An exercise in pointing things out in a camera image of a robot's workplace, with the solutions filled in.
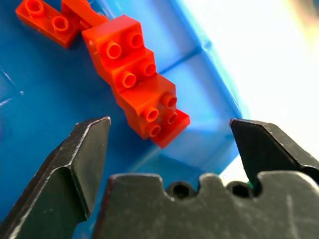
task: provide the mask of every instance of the blue container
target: blue container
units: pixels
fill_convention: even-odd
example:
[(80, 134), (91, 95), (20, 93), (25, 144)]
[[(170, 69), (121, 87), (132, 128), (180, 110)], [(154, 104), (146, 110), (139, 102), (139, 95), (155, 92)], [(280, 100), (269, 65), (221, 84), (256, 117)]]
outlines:
[[(81, 36), (64, 49), (17, 19), (20, 2), (0, 1), (0, 221), (46, 156), (85, 119), (110, 116), (112, 126), (97, 207), (75, 237), (89, 232), (111, 174), (157, 173), (165, 187), (176, 180), (197, 187), (200, 174), (220, 173), (238, 155), (228, 126), (231, 118), (241, 117), (235, 91), (229, 89), (230, 79), (220, 77), (212, 44), (199, 37), (182, 1), (92, 3), (109, 18), (126, 14), (140, 21), (158, 71), (176, 84), (177, 106), (190, 115), (191, 125), (165, 149), (143, 141), (128, 126)], [(59, 0), (47, 2), (60, 10)]]

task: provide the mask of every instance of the blue plastic surface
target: blue plastic surface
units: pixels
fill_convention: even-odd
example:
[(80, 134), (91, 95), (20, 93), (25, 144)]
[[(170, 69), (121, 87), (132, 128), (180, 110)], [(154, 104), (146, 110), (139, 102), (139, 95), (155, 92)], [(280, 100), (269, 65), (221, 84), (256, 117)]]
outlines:
[[(165, 187), (176, 180), (196, 187), (200, 174), (220, 173), (238, 154), (228, 125), (241, 113), (224, 85), (230, 80), (220, 77), (196, 30), (184, 21), (182, 2), (92, 3), (109, 18), (126, 14), (140, 21), (158, 70), (176, 84), (177, 106), (190, 115), (191, 125), (164, 150), (141, 140), (127, 125), (81, 36), (70, 49), (62, 48), (17, 19), (14, 10), (20, 2), (0, 1), (0, 221), (46, 156), (88, 118), (110, 116), (112, 125), (97, 207), (75, 237), (92, 229), (111, 174), (158, 173)], [(60, 9), (60, 1), (47, 2)]]

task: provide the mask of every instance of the blue plastic tray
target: blue plastic tray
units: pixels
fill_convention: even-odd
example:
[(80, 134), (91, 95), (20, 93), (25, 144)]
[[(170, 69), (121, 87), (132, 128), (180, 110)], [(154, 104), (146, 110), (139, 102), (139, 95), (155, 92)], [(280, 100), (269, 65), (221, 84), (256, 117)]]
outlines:
[[(0, 1), (0, 221), (19, 198), (46, 156), (80, 121), (110, 116), (107, 161), (97, 204), (114, 173), (147, 172), (197, 186), (203, 172), (220, 173), (238, 154), (229, 129), (241, 117), (211, 56), (184, 14), (182, 1), (96, 0), (109, 18), (122, 14), (142, 23), (146, 46), (158, 70), (176, 84), (177, 106), (191, 125), (166, 149), (143, 141), (127, 125), (110, 87), (95, 72), (79, 36), (64, 49), (21, 24), (15, 8), (21, 0)], [(60, 9), (59, 0), (48, 0)], [(90, 222), (75, 234), (89, 231)]]

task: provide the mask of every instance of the scratch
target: scratch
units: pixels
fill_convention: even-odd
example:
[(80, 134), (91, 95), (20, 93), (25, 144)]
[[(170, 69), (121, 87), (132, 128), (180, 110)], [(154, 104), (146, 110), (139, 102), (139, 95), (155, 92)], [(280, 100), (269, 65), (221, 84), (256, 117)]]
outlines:
[(291, 234), (294, 239), (300, 239), (298, 234), (298, 228), (296, 227), (296, 224), (295, 224), (294, 201), (290, 195), (287, 196), (287, 207), (288, 207), (288, 223), (290, 226)]

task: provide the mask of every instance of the lego stud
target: lego stud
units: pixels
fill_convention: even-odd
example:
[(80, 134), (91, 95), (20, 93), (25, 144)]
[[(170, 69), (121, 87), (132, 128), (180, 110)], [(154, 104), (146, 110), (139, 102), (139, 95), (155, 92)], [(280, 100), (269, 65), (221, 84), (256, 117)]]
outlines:
[(153, 122), (159, 116), (159, 111), (155, 107), (148, 106), (142, 113), (147, 122)]
[(52, 18), (52, 26), (55, 32), (66, 33), (69, 29), (69, 21), (63, 16)]
[(129, 71), (124, 71), (120, 75), (120, 80), (125, 88), (130, 88), (135, 85), (136, 76)]
[(127, 43), (131, 48), (140, 48), (141, 46), (143, 46), (142, 34), (138, 32), (130, 32), (127, 36)]
[(32, 17), (43, 17), (44, 7), (40, 0), (27, 0), (25, 2), (25, 9)]
[(106, 45), (106, 55), (110, 59), (117, 59), (122, 54), (122, 48), (116, 42), (110, 40)]
[(152, 123), (148, 128), (150, 137), (156, 137), (160, 133), (161, 127), (157, 123)]
[(141, 72), (145, 76), (151, 76), (156, 72), (156, 65), (152, 61), (145, 60), (141, 64)]
[(168, 124), (173, 124), (177, 120), (177, 113), (175, 111), (169, 111), (166, 116), (166, 122)]
[(173, 108), (177, 103), (177, 97), (173, 94), (166, 94), (161, 102), (165, 107)]

